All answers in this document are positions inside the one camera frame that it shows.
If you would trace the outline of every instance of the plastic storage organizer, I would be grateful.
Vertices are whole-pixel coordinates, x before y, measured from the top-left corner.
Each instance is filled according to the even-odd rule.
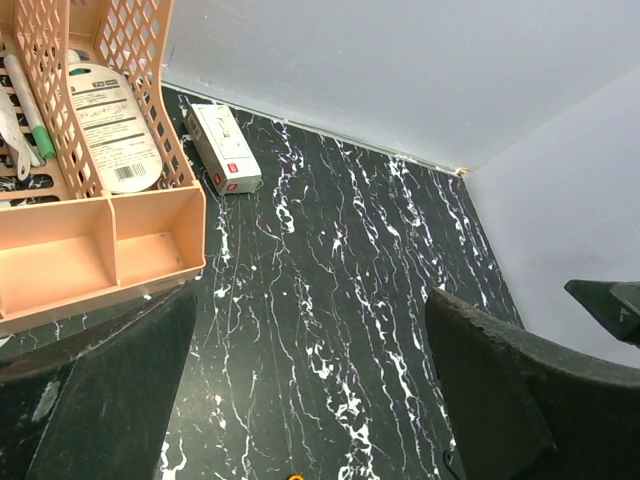
[[[2,41],[20,58],[58,153],[32,168],[49,179],[45,188],[0,188],[5,204],[30,203],[0,208],[0,335],[164,290],[204,267],[205,198],[161,95],[172,4],[0,1]],[[127,76],[163,159],[155,188],[111,195],[103,187],[63,73],[69,48]],[[5,186],[12,177],[0,163]]]

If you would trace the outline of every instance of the floor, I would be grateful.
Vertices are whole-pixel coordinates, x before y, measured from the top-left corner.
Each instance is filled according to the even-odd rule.
[[[165,99],[207,192],[207,267],[157,478],[454,479],[427,293],[521,325],[463,182],[239,111],[264,184],[221,198],[182,125],[193,97]],[[0,357],[126,308],[0,340]]]

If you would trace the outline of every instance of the white pen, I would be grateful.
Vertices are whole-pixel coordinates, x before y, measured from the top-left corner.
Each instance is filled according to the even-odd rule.
[[[24,76],[24,72],[20,66],[20,60],[18,60],[18,57],[13,53],[7,51],[4,56],[4,66],[11,79],[11,85],[13,85],[13,89],[18,96],[20,107],[22,107],[24,116],[27,118],[27,123],[29,124],[29,128],[31,128],[31,133],[36,141],[36,145],[38,145],[40,155],[42,155],[43,158],[55,157],[56,150],[53,148],[51,138],[49,138],[49,132],[47,132],[44,126],[38,105],[29,88],[29,82],[27,81],[27,77]]]
[[[29,181],[31,171],[31,149],[20,131],[20,124],[7,92],[0,86],[0,136],[9,150],[9,156],[20,182]]]

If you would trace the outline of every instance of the white wall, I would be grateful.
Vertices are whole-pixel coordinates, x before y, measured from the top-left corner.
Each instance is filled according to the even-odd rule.
[[[527,330],[640,366],[563,290],[640,280],[640,68],[465,180]]]
[[[478,166],[640,63],[637,0],[175,0],[164,79]]]

